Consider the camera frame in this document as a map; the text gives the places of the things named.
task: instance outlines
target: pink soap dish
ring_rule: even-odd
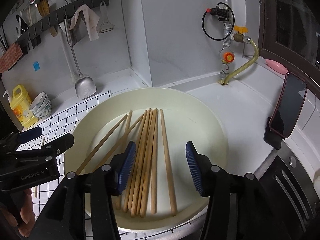
[[[266,63],[270,68],[272,68],[274,71],[278,72],[281,75],[285,75],[288,72],[287,68],[279,62],[276,62],[271,59],[266,59]]]

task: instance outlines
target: phone screen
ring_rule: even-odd
[[[306,93],[307,84],[291,72],[287,73],[285,85],[273,113],[270,129],[288,138],[297,123]]]

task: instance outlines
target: metal button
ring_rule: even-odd
[[[220,171],[220,168],[219,168],[219,166],[217,166],[217,165],[212,165],[212,166],[211,166],[211,170],[212,170],[213,172],[218,172],[218,171]]]
[[[297,161],[296,161],[296,158],[293,157],[293,156],[290,156],[289,158],[289,163],[290,163],[290,166],[295,168],[297,166]]]
[[[102,171],[110,171],[111,166],[110,166],[109,164],[106,164],[106,165],[103,165],[103,166],[101,167],[101,169],[102,169]]]
[[[76,174],[75,174],[73,171],[70,171],[70,172],[68,172],[68,174],[66,175],[66,177],[67,177],[68,179],[72,179],[72,178],[74,178],[75,175],[76,175]]]
[[[249,180],[254,180],[254,175],[253,175],[252,173],[247,173],[245,176],[246,176],[247,179],[249,179]]]

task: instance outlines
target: wooden chopstick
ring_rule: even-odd
[[[162,139],[163,139],[163,148],[164,148],[165,167],[166,167],[166,170],[167,170],[167,179],[168,179],[171,214],[173,216],[175,216],[177,214],[177,201],[176,201],[176,194],[175,194],[175,191],[174,191],[172,167],[171,167],[168,140],[167,140],[167,133],[166,133],[166,130],[165,130],[164,115],[163,115],[163,110],[162,109],[160,109],[160,114],[161,114],[161,129],[162,129]]]
[[[90,154],[86,157],[83,163],[76,170],[77,175],[79,175],[82,172],[82,170],[86,167],[86,165],[89,163],[92,157],[97,153],[97,151],[101,148],[101,146],[105,143],[105,141],[110,137],[110,135],[115,131],[115,129],[122,123],[122,121],[127,118],[127,116],[128,116],[127,114],[124,115],[124,117],[122,117],[120,121],[116,123],[116,125],[106,134],[105,137],[102,138],[102,140],[97,144],[97,146],[90,152]]]
[[[157,161],[158,161],[158,115],[156,116],[155,132],[152,146],[152,171],[151,171],[151,214],[157,212]]]
[[[125,189],[124,204],[123,204],[123,208],[122,208],[123,212],[125,212],[125,213],[128,211],[128,203],[129,203],[129,195],[130,195],[130,189],[131,189],[132,175],[133,175],[133,170],[134,170],[134,166],[135,166],[136,160],[139,158],[139,156],[138,156],[139,143],[140,143],[140,140],[141,140],[142,130],[143,130],[143,126],[144,126],[144,122],[146,120],[146,117],[147,117],[147,110],[144,111],[142,122],[140,124],[140,130],[139,130],[139,133],[138,133],[138,138],[137,138],[137,143],[136,143],[136,158],[135,158],[134,163],[133,163],[132,172],[131,172],[130,177],[128,179],[127,187]]]
[[[127,132],[129,130],[130,122],[131,122],[131,116],[132,116],[132,110],[130,110],[130,112],[129,112],[124,132]],[[122,151],[124,152],[125,149],[126,149],[126,145],[124,144],[124,147],[123,147]],[[119,195],[119,197],[116,198],[116,209],[118,209],[118,210],[121,209],[121,195]]]
[[[134,187],[130,189],[130,191],[133,190],[132,205],[131,205],[131,217],[135,217],[136,211],[137,211],[137,202],[138,202],[138,195],[139,195],[141,170],[142,170],[143,159],[144,159],[145,149],[146,149],[149,116],[150,116],[150,111],[148,111],[148,113],[147,113],[146,121],[145,121],[144,127],[143,127],[141,148],[139,149],[139,159],[137,160],[138,163],[137,163],[137,169],[136,169],[136,176],[134,176],[135,174],[133,174],[133,176],[132,176],[132,182],[134,183]]]
[[[108,153],[103,157],[103,159],[98,163],[98,165],[93,169],[95,171],[97,168],[105,164],[105,162],[111,157],[114,151],[123,143],[124,139],[128,136],[128,134],[132,131],[132,129],[140,122],[143,118],[143,114],[130,126],[129,130],[124,133],[124,135],[116,142],[116,144],[108,151]]]
[[[146,116],[146,120],[145,120],[144,125],[143,125],[143,131],[142,131],[141,140],[140,140],[140,143],[139,143],[138,154],[137,154],[137,157],[136,157],[136,162],[135,162],[133,173],[132,173],[132,180],[131,180],[131,186],[130,186],[128,208],[132,208],[133,193],[134,193],[135,182],[136,182],[136,177],[137,177],[137,172],[138,172],[140,155],[146,149],[145,141],[146,141],[146,137],[147,137],[148,124],[149,124],[149,118],[150,118],[150,111],[151,111],[151,108],[147,111],[147,116]]]
[[[147,213],[150,171],[151,171],[151,158],[152,158],[152,149],[153,149],[153,141],[154,141],[154,133],[155,133],[157,115],[158,115],[157,109],[153,110],[152,123],[151,123],[150,133],[148,136],[148,137],[150,137],[150,138],[148,138],[148,142],[149,142],[148,150],[147,150],[146,156],[145,156],[146,170],[144,173],[143,181],[141,178],[141,185],[140,185],[140,188],[142,188],[141,205],[140,205],[140,216],[141,217],[145,217],[146,213]]]
[[[44,145],[44,140],[45,140],[45,136],[44,136],[43,139],[42,139],[41,147]],[[35,196],[35,197],[38,197],[38,186],[35,186],[35,187],[34,187],[34,190],[35,190],[34,196]]]
[[[148,154],[149,154],[149,148],[150,148],[150,143],[152,143],[151,140],[151,130],[152,130],[152,124],[153,124],[153,116],[154,115],[154,111],[151,110],[150,112],[150,119],[149,119],[149,127],[148,127],[148,137],[147,137],[147,145],[146,145],[146,151],[145,151],[145,155],[143,158],[143,164],[142,164],[142,172],[141,172],[141,178],[140,178],[140,186],[139,186],[139,195],[138,195],[138,201],[137,201],[137,210],[136,210],[136,215],[140,214],[140,208],[141,208],[141,199],[142,199],[142,189],[143,189],[143,181],[144,181],[144,176],[146,173],[146,169],[148,166]]]

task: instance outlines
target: human hand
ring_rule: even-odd
[[[26,194],[25,202],[20,211],[23,223],[19,226],[19,232],[22,236],[29,237],[31,230],[35,225],[31,188],[24,190],[24,193]],[[1,211],[12,227],[16,227],[18,225],[17,220],[11,213],[4,208],[1,208]]]

